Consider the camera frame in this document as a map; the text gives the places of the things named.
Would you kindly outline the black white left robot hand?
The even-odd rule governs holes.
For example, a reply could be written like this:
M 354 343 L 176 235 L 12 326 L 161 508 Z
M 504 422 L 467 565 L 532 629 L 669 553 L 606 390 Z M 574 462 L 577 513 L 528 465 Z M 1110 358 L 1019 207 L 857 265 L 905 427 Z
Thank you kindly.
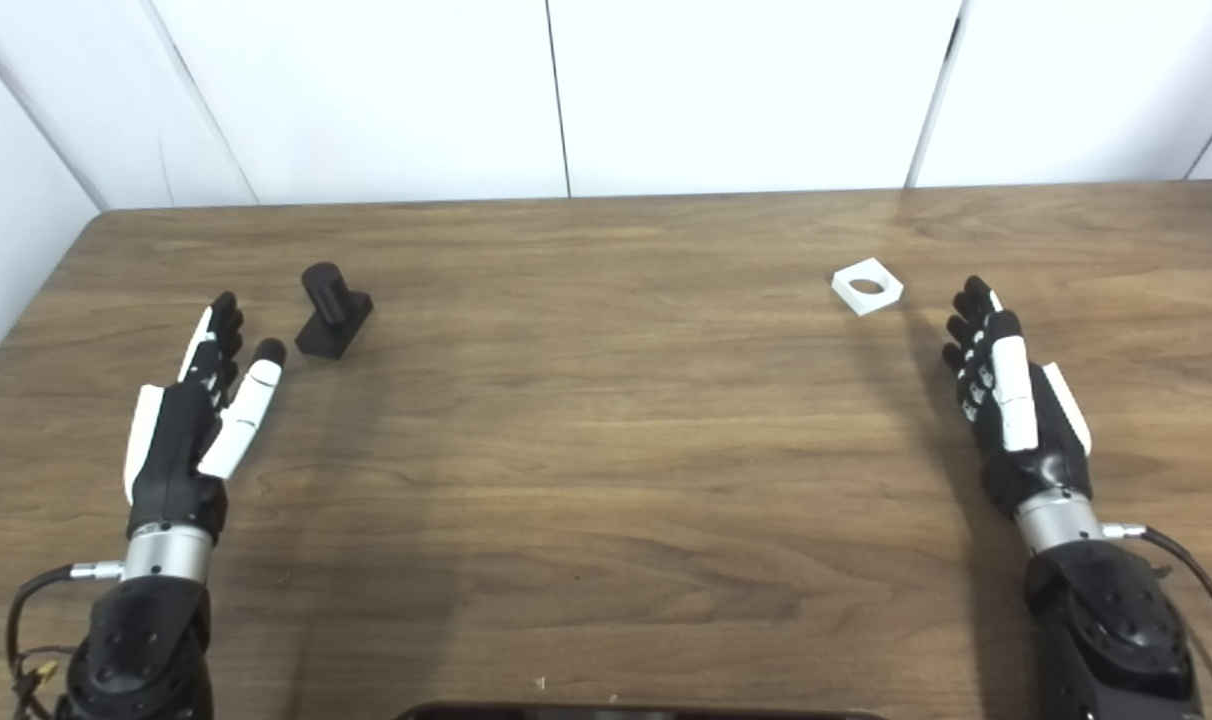
M 225 530 L 225 484 L 264 423 L 287 356 L 282 341 L 267 338 L 241 368 L 242 324 L 236 293 L 219 293 L 187 341 L 176 381 L 141 385 L 122 465 L 127 536 L 187 527 L 218 542 Z

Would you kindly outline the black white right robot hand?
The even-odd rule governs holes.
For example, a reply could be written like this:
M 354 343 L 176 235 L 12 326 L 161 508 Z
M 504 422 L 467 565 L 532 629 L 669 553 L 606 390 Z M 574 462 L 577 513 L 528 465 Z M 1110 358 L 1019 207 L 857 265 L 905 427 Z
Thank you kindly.
M 1092 438 L 1054 362 L 1028 356 L 1018 315 L 977 275 L 954 296 L 941 350 L 981 455 L 981 487 L 1007 516 L 1037 495 L 1092 497 Z

